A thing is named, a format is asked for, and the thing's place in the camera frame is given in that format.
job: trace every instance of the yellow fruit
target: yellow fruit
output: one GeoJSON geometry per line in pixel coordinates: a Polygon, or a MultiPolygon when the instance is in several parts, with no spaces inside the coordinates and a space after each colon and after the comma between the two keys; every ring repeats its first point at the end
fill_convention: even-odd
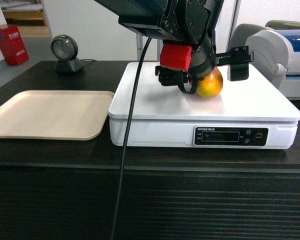
{"type": "Polygon", "coordinates": [[[196,92],[203,98],[211,98],[217,96],[224,86],[224,79],[217,67],[204,78],[198,82],[196,92]]]}

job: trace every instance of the black cable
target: black cable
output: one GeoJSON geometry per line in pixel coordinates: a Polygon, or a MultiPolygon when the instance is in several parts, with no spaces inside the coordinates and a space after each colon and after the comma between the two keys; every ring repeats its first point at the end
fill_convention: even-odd
{"type": "Polygon", "coordinates": [[[130,102],[130,109],[129,109],[128,119],[127,119],[127,123],[126,123],[124,139],[123,139],[122,159],[121,159],[121,164],[120,164],[120,169],[119,169],[120,170],[119,186],[118,186],[118,192],[117,192],[117,197],[116,197],[116,204],[115,204],[115,211],[114,211],[110,240],[114,239],[115,232],[116,232],[119,202],[120,202],[121,190],[122,190],[122,180],[123,180],[123,175],[124,175],[126,149],[127,149],[127,145],[128,145],[128,137],[129,137],[130,126],[131,126],[131,122],[132,122],[132,115],[134,112],[134,106],[135,106],[135,101],[136,101],[137,87],[138,87],[138,83],[139,83],[139,77],[140,77],[140,73],[141,73],[142,64],[144,62],[145,55],[146,55],[147,49],[149,47],[149,44],[151,42],[151,39],[152,38],[149,37],[144,45],[144,48],[143,48],[143,51],[142,51],[142,54],[141,54],[141,57],[139,60],[138,68],[137,68],[136,74],[135,74],[135,80],[134,80],[131,102],[130,102]]]}

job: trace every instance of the red box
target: red box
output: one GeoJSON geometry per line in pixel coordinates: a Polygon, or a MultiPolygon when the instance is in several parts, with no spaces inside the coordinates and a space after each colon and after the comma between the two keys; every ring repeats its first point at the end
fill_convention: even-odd
{"type": "Polygon", "coordinates": [[[0,49],[10,66],[20,65],[29,59],[17,25],[0,25],[0,49]]]}

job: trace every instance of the floor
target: floor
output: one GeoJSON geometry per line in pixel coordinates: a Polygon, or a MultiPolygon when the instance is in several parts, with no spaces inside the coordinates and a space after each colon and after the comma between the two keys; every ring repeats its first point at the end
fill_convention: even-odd
{"type": "Polygon", "coordinates": [[[55,61],[56,57],[50,50],[51,37],[48,27],[21,26],[19,32],[22,37],[29,60],[18,66],[8,66],[3,60],[0,62],[0,87],[11,81],[35,64],[44,60],[55,61]]]}

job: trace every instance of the blue printer part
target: blue printer part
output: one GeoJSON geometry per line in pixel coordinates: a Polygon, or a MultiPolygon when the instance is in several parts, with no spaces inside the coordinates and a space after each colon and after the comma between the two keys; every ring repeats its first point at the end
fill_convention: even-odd
{"type": "Polygon", "coordinates": [[[292,45],[294,52],[300,52],[300,29],[296,30],[275,30],[278,34],[281,34],[292,45]]]}

